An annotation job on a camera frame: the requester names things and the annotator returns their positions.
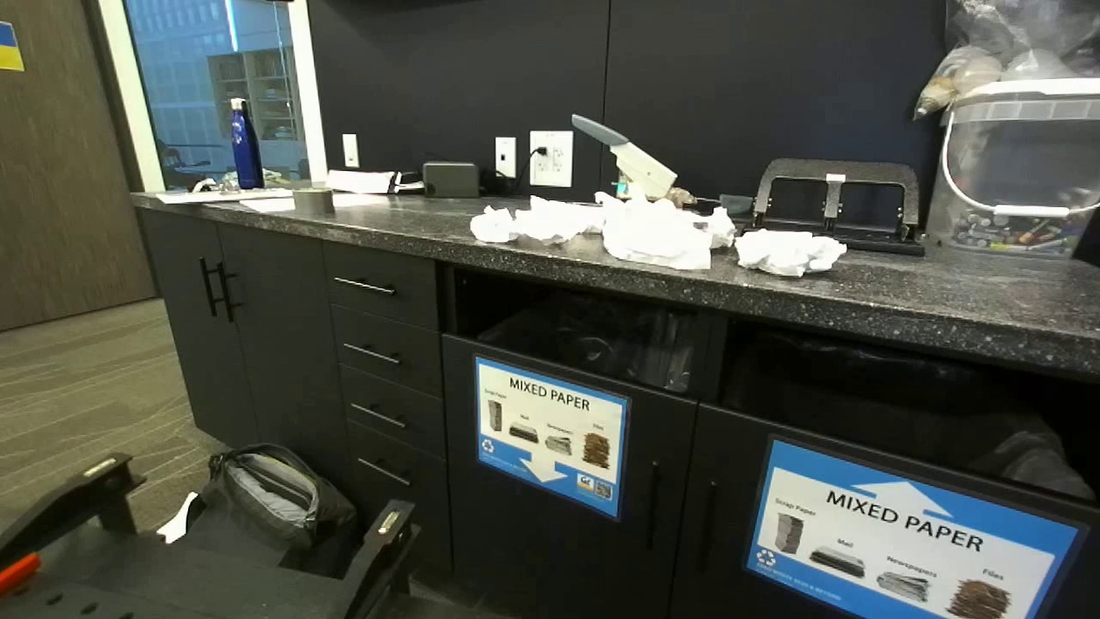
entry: wall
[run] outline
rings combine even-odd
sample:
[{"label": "wall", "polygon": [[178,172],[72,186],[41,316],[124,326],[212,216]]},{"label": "wall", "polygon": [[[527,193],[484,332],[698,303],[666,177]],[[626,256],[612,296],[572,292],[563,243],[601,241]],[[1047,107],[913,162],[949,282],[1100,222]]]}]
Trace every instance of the wall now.
[{"label": "wall", "polygon": [[[329,0],[326,130],[367,164],[473,157],[572,109],[653,148],[698,193],[753,193],[780,154],[906,162],[942,0]],[[586,138],[579,188],[604,183]]]},{"label": "wall", "polygon": [[151,301],[84,3],[0,0],[29,74],[0,74],[0,332]]}]

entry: cabinet door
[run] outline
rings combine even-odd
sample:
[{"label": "cabinet door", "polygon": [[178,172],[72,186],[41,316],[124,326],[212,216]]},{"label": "cabinet door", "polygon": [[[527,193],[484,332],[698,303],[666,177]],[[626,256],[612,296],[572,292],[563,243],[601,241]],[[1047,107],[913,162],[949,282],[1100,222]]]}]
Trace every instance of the cabinet door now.
[{"label": "cabinet door", "polygon": [[144,222],[196,427],[225,443],[252,437],[238,326],[218,282],[220,241],[208,222]]},{"label": "cabinet door", "polygon": [[666,616],[693,405],[582,373],[549,376],[631,398],[621,520],[548,495],[477,466],[473,356],[548,373],[539,362],[444,344],[453,504],[453,576],[517,616]]},{"label": "cabinet door", "polygon": [[722,410],[698,414],[689,506],[684,506],[684,533],[678,555],[678,592],[674,611],[684,619],[708,616],[761,616],[761,619],[818,619],[842,616],[826,608],[814,600],[795,597],[767,579],[758,579],[751,564],[751,546],[758,533],[761,498],[762,498],[762,468],[770,461],[774,442],[795,442],[810,451],[863,461],[878,470],[931,481],[940,489],[972,495],[1003,509],[1033,512],[1043,520],[1081,525],[1077,555],[1066,556],[1063,576],[1047,589],[1037,616],[1077,619],[1098,616],[1098,576],[1100,576],[1100,546],[1090,540],[1090,531],[1100,525],[1098,506],[1063,504],[1033,489],[958,474],[945,468],[931,468],[923,461],[906,461],[897,453],[865,451],[856,443],[829,442],[818,434],[762,425],[753,418],[737,418]]},{"label": "cabinet door", "polygon": [[283,442],[334,468],[336,370],[321,243],[243,226],[220,226],[220,243],[248,362],[252,442]]}]

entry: picture on sign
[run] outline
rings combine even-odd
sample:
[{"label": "picture on sign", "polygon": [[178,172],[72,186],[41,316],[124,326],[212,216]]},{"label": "picture on sign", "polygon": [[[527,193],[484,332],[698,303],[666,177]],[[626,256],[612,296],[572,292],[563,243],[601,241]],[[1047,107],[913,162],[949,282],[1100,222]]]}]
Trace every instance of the picture on sign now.
[{"label": "picture on sign", "polygon": [[0,22],[0,74],[25,74],[25,51],[9,22]]},{"label": "picture on sign", "polygon": [[1035,616],[1077,525],[774,442],[751,572],[856,616]]},{"label": "picture on sign", "polygon": [[630,398],[473,357],[477,461],[619,520]]}]

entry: cabinet handle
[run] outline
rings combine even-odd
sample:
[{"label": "cabinet handle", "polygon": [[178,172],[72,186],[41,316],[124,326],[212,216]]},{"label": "cabinet handle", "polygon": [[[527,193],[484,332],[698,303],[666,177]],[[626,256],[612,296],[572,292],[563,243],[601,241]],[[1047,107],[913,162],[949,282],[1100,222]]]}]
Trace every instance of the cabinet handle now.
[{"label": "cabinet handle", "polygon": [[344,350],[399,370],[402,357],[344,341]]},{"label": "cabinet handle", "polygon": [[399,292],[393,286],[374,286],[374,282],[339,280],[339,277],[334,282],[344,286],[344,290],[371,292],[371,296],[394,296]]},{"label": "cabinet handle", "polygon": [[703,498],[703,525],[698,525],[693,572],[704,572],[704,569],[708,569],[711,531],[715,531],[715,498],[719,498],[719,485],[708,481],[708,492],[704,492],[704,498]]},{"label": "cabinet handle", "polygon": [[659,495],[659,461],[650,461],[648,550],[653,550],[653,540],[656,540],[656,495]]},{"label": "cabinet handle", "polygon": [[238,277],[225,261],[218,261],[212,273],[218,273],[218,282],[220,282],[220,301],[226,303],[226,319],[233,325],[240,303],[233,303],[232,280],[238,280]]},{"label": "cabinet handle", "polygon": [[220,301],[212,296],[212,286],[209,286],[212,269],[208,258],[198,258],[198,277],[204,277],[204,290],[208,290],[208,311],[209,311],[209,316],[218,316]]},{"label": "cabinet handle", "polygon": [[385,418],[377,405],[352,402],[352,410],[354,410],[354,414],[364,414],[364,418],[371,418],[371,421],[383,421],[383,425],[387,425],[387,427],[394,427],[394,430],[410,430],[410,425],[402,425],[402,421],[394,421],[394,418]]},{"label": "cabinet handle", "polygon": [[394,474],[394,470],[383,468],[377,461],[367,461],[367,459],[354,459],[354,461],[359,461],[361,468],[367,468],[367,470],[374,470],[374,474],[383,474],[383,477],[394,481],[394,485],[413,489],[413,481],[410,481],[410,477],[402,477],[402,474]]}]

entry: glass window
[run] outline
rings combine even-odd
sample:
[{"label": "glass window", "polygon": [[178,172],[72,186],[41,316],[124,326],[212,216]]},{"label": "glass window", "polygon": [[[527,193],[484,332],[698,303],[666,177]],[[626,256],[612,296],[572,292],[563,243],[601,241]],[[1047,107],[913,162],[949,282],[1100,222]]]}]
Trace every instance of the glass window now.
[{"label": "glass window", "polygon": [[285,3],[126,0],[126,22],[164,188],[193,188],[198,180],[233,172],[233,98],[252,107],[264,169],[285,180],[311,177]]}]

